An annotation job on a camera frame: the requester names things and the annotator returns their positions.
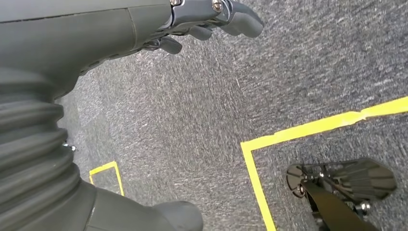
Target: tape marking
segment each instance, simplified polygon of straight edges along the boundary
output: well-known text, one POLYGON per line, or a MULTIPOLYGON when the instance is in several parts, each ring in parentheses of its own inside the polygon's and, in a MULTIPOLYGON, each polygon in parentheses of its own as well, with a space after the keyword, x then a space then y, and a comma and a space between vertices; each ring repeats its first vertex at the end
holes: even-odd
POLYGON ((93 179, 92 179, 92 176, 93 176, 93 175, 95 175, 95 174, 97 174, 97 173, 99 173, 99 172, 108 170, 108 169, 110 169, 110 168, 114 168, 114 169, 115 169, 117 181, 118 181, 118 183, 119 183, 120 194, 121 194, 122 196, 125 196, 125 193, 123 192, 122 180, 121 180, 121 177, 120 177, 119 168, 118 168, 118 166, 117 166, 117 162, 116 162, 116 161, 112 161, 112 162, 110 162, 110 163, 107 163, 107 164, 105 164, 105 165, 102 165, 102 166, 100 166, 100 167, 94 168, 94 169, 92 169, 91 171, 89 171, 89 181, 91 182, 91 184, 93 184, 93 179))
POLYGON ((355 124, 358 121, 366 120, 370 117, 386 116, 392 114, 408 112, 408 96, 397 100, 382 103, 373 107, 361 110, 360 112, 346 112, 333 115, 324 119, 299 125, 276 132, 273 135, 263 136, 251 141, 241 142, 242 153, 248 169, 249 178, 254 189, 256 200, 265 223, 267 231, 276 231, 272 215, 262 189, 261 181, 256 170, 252 151, 265 148, 277 143, 294 140, 300 137, 314 135, 317 133, 333 130, 340 127, 355 124))

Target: yellow tape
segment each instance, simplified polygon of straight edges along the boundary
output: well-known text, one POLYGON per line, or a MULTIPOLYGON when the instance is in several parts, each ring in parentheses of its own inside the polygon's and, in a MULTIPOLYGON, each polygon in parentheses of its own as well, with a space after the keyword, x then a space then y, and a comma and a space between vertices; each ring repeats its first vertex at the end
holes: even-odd
POLYGON ((249 178, 261 210, 262 218, 268 231, 275 231, 275 225, 268 207, 259 175, 256 170, 252 151, 265 148, 277 143, 294 140, 300 137, 309 136, 336 128, 349 126, 369 117, 385 116, 408 112, 408 96, 366 108, 360 112, 346 112, 328 118, 316 120, 310 123, 299 125, 286 130, 278 131, 274 135, 263 136, 257 139, 241 143, 242 153, 248 169, 249 178))
POLYGON ((93 184, 93 179, 92 179, 92 175, 95 175, 99 172, 105 171, 107 169, 110 168, 114 168, 115 169, 115 173, 116 173, 116 177, 117 177, 117 181, 119 183, 119 189, 120 189, 120 194, 122 196, 125 196, 125 193, 123 192, 123 187, 122 187, 122 180, 120 177, 120 173, 119 173, 119 168, 117 166, 117 162, 116 161, 112 161, 110 163, 107 163, 105 165, 102 165, 100 167, 97 167, 95 169, 92 169, 91 171, 89 171, 89 181, 91 182, 91 184, 93 184))

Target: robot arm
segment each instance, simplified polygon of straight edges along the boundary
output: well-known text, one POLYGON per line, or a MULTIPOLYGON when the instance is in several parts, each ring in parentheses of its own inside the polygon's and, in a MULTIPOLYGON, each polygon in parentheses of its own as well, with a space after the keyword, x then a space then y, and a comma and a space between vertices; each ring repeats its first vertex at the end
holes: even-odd
POLYGON ((180 52, 169 35, 206 40, 220 27, 254 38, 263 30, 256 13, 231 0, 1 0, 0 9, 0 68, 53 77, 65 86, 56 95, 105 60, 180 52))
POLYGON ((259 17, 230 0, 0 0, 0 230, 201 231, 197 207, 153 207, 80 178, 54 104, 78 76, 140 50, 178 53, 169 35, 258 36, 259 17))

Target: gray carpet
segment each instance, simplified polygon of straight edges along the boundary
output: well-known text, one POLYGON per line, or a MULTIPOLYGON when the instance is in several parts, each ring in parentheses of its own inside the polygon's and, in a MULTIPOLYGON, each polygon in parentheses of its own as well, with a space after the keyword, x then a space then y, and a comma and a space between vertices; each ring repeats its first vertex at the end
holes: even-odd
MULTIPOLYGON (((125 195, 139 203, 188 200, 205 230, 264 230, 240 142, 408 95, 406 1, 242 2, 266 22, 259 38, 177 38, 180 54, 107 62, 60 100, 85 180, 115 160, 125 195)), ((306 200, 286 189, 290 164, 363 156, 390 166, 399 186, 370 220, 406 228, 407 119, 370 119, 255 151, 278 229, 316 229, 306 200)), ((119 192, 113 171, 95 184, 119 192)))

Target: black bracket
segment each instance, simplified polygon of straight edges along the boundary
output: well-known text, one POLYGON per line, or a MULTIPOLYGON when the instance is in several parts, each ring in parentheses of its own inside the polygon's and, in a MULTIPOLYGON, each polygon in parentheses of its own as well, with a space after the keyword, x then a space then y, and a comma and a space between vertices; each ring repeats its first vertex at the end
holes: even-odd
POLYGON ((365 221, 371 203, 383 200, 396 189, 392 171, 368 158, 292 165, 286 181, 296 197, 308 199, 322 231, 377 230, 365 221))

